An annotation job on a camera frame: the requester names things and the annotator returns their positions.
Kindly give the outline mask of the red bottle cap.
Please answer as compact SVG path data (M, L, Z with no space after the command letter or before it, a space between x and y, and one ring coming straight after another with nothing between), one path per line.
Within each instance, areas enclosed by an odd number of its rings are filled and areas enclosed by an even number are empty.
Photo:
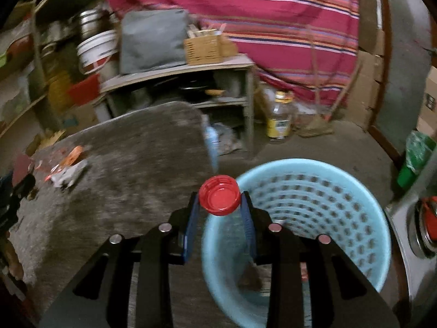
M209 214L225 216L238 209L241 192L236 180L228 175L215 175L200 187L199 203Z

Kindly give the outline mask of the grey white cloth pouch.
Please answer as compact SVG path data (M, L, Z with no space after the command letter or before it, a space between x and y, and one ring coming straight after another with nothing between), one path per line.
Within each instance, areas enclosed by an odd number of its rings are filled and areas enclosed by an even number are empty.
M87 169L88 161L82 160L77 164L68 166L50 177L53 187L67 189L72 187L80 178L81 174Z

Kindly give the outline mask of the orange snack wrapper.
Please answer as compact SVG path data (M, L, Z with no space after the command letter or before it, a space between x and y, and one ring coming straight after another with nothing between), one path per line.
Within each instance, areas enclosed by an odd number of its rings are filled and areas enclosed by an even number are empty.
M74 147L63 160L61 160L55 167L53 167L53 169L50 170L50 173L45 177L45 181L49 181L55 174L58 174L68 167L72 167L73 165L77 164L83 159L83 157L84 147Z

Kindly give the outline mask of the grey felt table mat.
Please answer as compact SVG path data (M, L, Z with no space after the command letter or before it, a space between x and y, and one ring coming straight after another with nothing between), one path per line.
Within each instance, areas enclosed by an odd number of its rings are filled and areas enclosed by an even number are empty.
M202 113L181 101L87 128L36 160L55 164L76 146L87 161L80 179L60 190L36 171L38 194L21 203L10 236L39 315L110 235L146 233L212 174Z

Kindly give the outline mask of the oil bottle with yellow label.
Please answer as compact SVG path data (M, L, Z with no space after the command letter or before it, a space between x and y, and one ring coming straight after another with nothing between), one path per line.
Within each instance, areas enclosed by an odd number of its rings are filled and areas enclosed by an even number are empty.
M267 136L271 141L286 139L294 125L295 107L293 96L283 91L276 91L267 112Z

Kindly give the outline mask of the low wooden cabinet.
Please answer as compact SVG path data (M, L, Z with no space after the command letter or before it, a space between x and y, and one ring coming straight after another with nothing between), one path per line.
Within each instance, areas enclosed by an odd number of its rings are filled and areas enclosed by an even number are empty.
M244 136L248 156L254 152L255 63L245 54L208 65L180 65L173 68L117 75L101 84L100 94L131 87L151 86L176 94L193 106L202 108L241 106L244 112Z

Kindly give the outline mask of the woven yellow chopstick holder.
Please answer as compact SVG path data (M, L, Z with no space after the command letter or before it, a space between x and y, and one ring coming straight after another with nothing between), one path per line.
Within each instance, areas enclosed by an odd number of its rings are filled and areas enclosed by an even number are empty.
M184 40L186 62L189 65L221 63L223 57L217 36L199 36Z

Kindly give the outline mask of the red plastic basket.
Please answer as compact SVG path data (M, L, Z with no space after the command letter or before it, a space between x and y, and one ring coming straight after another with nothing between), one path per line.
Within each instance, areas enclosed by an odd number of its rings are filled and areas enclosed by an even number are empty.
M90 75L85 80L74 84L67 91L68 96L74 105L81 106L87 104L100 95L99 76Z

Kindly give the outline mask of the yellow egg carton tray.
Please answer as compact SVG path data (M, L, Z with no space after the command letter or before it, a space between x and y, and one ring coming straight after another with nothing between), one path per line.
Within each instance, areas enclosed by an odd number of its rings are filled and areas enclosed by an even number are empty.
M52 146L60 141L66 136L66 134L66 130L53 132L52 130L46 129L43 135L35 135L34 139L26 147L25 154L27 156L32 156L36 151L45 149L46 147Z

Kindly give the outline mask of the dark red cardboard piece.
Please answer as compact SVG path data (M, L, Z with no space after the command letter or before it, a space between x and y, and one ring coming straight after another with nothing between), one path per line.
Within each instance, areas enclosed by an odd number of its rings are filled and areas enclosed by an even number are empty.
M25 153L18 154L13 165L12 185L14 187L19 185L28 174L33 172L33 168L34 160L31 157Z

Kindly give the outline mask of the green plastic bottle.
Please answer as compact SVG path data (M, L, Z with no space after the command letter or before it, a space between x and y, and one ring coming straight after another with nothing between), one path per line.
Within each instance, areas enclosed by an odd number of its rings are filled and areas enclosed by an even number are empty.
M405 161L397 177L397 184L407 191L429 161L436 142L417 130L411 132L406 141Z

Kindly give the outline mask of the grey fabric appliance cover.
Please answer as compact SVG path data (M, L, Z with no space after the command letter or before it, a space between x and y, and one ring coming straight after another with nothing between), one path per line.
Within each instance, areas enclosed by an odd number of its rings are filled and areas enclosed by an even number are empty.
M184 65L188 24L188 13L180 9L127 13L121 27L120 73L126 75Z

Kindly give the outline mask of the white red plastic bucket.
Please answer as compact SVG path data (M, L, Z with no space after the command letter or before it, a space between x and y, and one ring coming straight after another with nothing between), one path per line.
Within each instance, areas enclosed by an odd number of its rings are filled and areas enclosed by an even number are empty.
M119 55L119 35L116 30L96 34L84 40L76 50L81 74L96 73Z

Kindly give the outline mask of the stainless steel pot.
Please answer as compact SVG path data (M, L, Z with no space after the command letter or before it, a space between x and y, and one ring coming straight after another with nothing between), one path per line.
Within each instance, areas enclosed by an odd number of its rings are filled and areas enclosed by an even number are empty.
M102 32L104 29L104 11L91 9L81 12L78 15L78 29L83 41Z

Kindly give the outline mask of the wooden wall shelf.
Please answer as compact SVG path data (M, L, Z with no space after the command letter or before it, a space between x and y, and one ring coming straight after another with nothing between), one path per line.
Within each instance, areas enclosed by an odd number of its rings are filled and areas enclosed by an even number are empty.
M59 130L61 121L58 114L48 101L48 82L42 67L39 46L39 33L36 28L36 2L19 2L1 28L1 80L20 75L29 65L34 66L36 73L33 98L28 92L17 91L10 101L22 100L21 104L12 103L7 107L6 101L1 102L1 134L6 134L10 128L26 113L36 108L36 115L44 129Z

